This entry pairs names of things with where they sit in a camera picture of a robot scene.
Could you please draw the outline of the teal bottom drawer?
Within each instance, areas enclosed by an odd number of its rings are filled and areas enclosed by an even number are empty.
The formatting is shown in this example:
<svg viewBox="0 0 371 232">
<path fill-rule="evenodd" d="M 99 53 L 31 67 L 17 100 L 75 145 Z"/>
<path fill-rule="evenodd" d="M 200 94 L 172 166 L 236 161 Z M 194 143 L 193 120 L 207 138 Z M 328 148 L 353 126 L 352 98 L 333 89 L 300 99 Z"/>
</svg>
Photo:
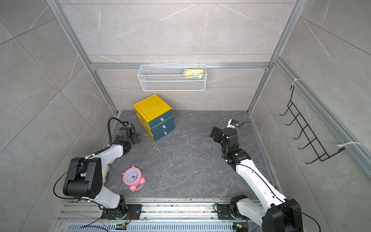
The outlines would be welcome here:
<svg viewBox="0 0 371 232">
<path fill-rule="evenodd" d="M 166 128 L 162 129 L 160 132 L 158 132 L 157 134 L 153 135 L 153 140 L 154 141 L 159 140 L 160 138 L 164 137 L 165 135 L 167 135 L 168 133 L 170 133 L 174 129 L 175 129 L 175 124 L 174 123 L 170 124 Z"/>
</svg>

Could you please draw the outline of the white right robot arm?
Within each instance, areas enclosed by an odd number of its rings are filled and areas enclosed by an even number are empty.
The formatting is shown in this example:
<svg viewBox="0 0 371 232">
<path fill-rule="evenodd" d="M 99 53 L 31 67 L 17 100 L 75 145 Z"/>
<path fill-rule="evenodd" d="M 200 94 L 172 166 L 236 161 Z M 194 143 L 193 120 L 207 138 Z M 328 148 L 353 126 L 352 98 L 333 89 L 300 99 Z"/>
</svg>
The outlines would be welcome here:
<svg viewBox="0 0 371 232">
<path fill-rule="evenodd" d="M 221 145 L 222 157 L 240 175 L 258 197 L 260 204 L 240 195 L 231 200 L 231 214 L 246 217 L 265 232 L 302 232 L 301 208 L 294 199 L 287 199 L 258 170 L 247 152 L 239 147 L 235 127 L 213 127 L 210 137 Z"/>
</svg>

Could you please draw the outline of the teal top drawer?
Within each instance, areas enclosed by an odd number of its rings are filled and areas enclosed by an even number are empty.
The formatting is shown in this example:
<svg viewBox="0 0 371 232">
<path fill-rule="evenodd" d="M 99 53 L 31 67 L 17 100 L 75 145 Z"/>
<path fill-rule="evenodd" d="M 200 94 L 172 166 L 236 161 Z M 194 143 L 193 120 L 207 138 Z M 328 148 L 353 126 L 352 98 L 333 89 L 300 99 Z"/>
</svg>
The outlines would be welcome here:
<svg viewBox="0 0 371 232">
<path fill-rule="evenodd" d="M 168 120 L 173 116 L 173 110 L 170 109 L 167 112 L 163 113 L 162 115 L 156 116 L 153 120 L 151 120 L 148 124 L 150 128 L 154 128 L 155 126 L 163 123 L 164 121 Z"/>
</svg>

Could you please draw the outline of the teal drawer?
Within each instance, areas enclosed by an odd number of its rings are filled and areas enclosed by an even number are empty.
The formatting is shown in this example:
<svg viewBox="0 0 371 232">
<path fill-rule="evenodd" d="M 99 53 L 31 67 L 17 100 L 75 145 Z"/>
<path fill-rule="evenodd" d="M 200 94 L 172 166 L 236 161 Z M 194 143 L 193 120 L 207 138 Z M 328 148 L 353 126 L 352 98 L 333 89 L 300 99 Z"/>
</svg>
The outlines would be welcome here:
<svg viewBox="0 0 371 232">
<path fill-rule="evenodd" d="M 168 133 L 170 133 L 174 129 L 175 129 L 175 124 L 174 123 L 170 124 L 166 128 L 162 129 L 160 132 L 158 132 L 157 134 L 153 135 L 153 140 L 154 141 L 159 140 L 160 138 L 164 137 L 165 135 L 167 135 Z"/>
<path fill-rule="evenodd" d="M 156 116 L 153 120 L 151 120 L 148 124 L 150 128 L 154 128 L 155 126 L 163 123 L 164 121 L 168 120 L 173 116 L 173 110 L 170 109 L 167 112 L 163 113 L 162 115 Z"/>
<path fill-rule="evenodd" d="M 161 132 L 162 130 L 170 127 L 172 124 L 174 124 L 174 117 L 170 117 L 167 120 L 164 120 L 160 124 L 156 125 L 155 127 L 151 128 L 151 132 L 153 135 Z"/>
</svg>

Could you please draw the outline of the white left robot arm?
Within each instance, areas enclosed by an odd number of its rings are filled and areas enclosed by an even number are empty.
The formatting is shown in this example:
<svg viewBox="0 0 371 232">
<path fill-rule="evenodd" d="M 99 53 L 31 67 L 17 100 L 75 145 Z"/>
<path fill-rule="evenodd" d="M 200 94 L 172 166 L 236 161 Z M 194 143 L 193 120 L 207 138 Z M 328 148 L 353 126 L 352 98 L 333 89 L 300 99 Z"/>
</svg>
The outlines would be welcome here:
<svg viewBox="0 0 371 232">
<path fill-rule="evenodd" d="M 125 199 L 104 186 L 102 168 L 130 152 L 132 145 L 140 143 L 140 136 L 134 125 L 125 121 L 115 141 L 111 136 L 109 141 L 107 147 L 94 154 L 71 160 L 62 190 L 66 196 L 98 204 L 103 219 L 123 219 L 129 216 Z"/>
</svg>

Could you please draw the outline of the yellow drawer cabinet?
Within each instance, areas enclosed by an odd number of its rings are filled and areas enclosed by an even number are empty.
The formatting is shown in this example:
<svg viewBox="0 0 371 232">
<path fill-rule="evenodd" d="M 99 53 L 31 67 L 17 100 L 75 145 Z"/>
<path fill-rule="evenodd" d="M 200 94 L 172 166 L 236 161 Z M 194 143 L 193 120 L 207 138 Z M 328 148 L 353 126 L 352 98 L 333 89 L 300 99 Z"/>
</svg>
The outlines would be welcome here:
<svg viewBox="0 0 371 232">
<path fill-rule="evenodd" d="M 172 109 L 163 99 L 158 95 L 153 95 L 144 99 L 134 106 L 134 110 L 137 117 L 142 125 L 142 127 L 148 132 L 148 134 L 153 138 L 149 122 L 153 120 L 156 116 L 162 115 L 168 110 Z"/>
</svg>

